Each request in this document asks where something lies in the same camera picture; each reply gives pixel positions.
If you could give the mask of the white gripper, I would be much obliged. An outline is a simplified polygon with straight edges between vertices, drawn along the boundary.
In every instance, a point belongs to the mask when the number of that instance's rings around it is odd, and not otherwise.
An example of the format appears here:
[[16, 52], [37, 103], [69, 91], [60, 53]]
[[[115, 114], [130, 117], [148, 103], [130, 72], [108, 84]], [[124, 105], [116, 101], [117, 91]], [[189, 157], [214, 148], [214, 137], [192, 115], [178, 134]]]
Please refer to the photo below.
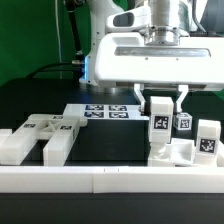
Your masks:
[[144, 87], [178, 87], [175, 112], [181, 113], [189, 89], [224, 89], [224, 38], [182, 37], [177, 46], [147, 46], [137, 32], [111, 33], [99, 44], [95, 80], [102, 87], [134, 85], [142, 116], [150, 115]]

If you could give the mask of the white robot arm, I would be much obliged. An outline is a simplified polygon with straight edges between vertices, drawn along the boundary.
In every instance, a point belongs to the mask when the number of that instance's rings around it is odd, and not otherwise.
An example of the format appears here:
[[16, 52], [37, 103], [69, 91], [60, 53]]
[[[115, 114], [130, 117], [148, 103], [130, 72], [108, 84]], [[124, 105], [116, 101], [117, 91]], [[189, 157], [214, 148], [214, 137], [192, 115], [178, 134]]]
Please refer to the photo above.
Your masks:
[[86, 0], [92, 47], [83, 83], [134, 89], [147, 112], [145, 89], [176, 90], [175, 109], [190, 91], [224, 89], [224, 0]]

